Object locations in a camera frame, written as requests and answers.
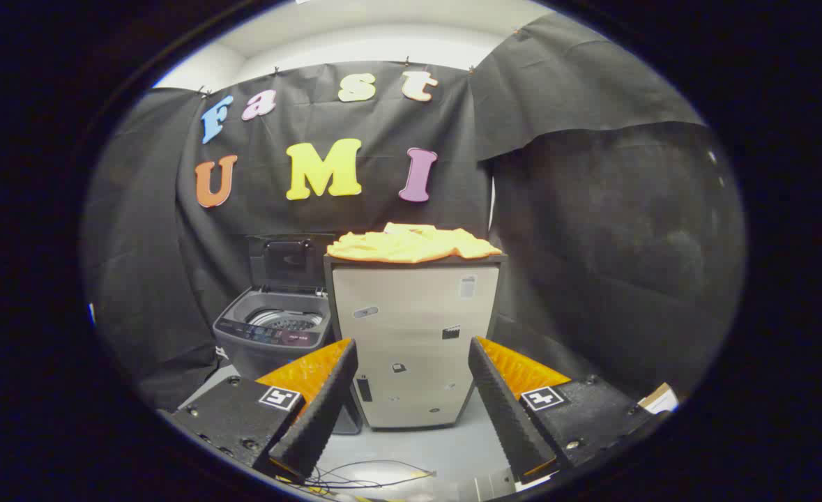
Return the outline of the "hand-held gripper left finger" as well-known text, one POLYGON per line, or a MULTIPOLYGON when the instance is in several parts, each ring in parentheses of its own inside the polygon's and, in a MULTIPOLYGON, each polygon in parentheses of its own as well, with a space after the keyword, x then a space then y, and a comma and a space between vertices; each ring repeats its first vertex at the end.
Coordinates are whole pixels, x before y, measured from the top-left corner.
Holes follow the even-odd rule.
POLYGON ((225 379, 171 419, 236 463, 305 482, 330 441, 357 369, 356 343, 340 340, 258 379, 225 379))

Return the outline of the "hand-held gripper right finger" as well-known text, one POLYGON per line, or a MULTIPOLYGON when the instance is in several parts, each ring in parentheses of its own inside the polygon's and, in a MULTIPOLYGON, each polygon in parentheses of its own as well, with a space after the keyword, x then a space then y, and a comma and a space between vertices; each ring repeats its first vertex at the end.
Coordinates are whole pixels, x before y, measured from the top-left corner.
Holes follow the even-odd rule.
POLYGON ((517 482, 572 482, 653 434, 653 413, 605 379, 573 379, 475 337, 469 371, 517 482))

